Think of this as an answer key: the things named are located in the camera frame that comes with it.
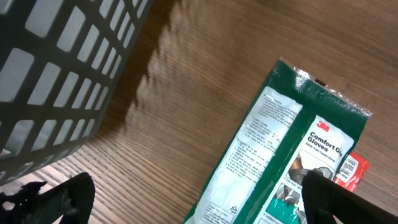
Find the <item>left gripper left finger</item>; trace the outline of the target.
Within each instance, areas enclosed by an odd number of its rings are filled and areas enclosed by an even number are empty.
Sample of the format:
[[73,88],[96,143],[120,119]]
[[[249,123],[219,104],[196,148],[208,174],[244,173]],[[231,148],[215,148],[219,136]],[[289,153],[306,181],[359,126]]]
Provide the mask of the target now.
[[83,172],[62,184],[40,193],[46,182],[29,182],[13,195],[1,193],[1,223],[88,223],[95,199],[92,177]]

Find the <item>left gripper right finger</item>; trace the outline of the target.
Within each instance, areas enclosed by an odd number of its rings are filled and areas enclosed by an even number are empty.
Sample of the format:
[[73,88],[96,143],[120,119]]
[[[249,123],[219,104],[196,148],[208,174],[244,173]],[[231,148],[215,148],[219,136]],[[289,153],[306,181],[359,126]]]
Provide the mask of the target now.
[[308,224],[397,224],[397,216],[375,206],[324,176],[310,171],[302,181]]

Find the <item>green sponge package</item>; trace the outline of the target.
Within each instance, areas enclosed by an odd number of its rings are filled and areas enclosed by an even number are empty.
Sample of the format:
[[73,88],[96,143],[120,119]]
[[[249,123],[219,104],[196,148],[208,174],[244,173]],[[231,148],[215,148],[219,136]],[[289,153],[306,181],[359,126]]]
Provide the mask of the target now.
[[343,174],[370,117],[280,58],[185,223],[306,223],[303,178]]

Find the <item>red stick packet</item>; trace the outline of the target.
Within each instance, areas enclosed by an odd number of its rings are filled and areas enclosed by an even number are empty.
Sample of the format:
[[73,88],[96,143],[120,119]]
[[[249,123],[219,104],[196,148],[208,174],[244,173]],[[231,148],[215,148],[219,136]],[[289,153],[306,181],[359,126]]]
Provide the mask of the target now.
[[334,182],[346,190],[354,192],[370,166],[370,163],[365,158],[355,152],[351,152],[336,175]]

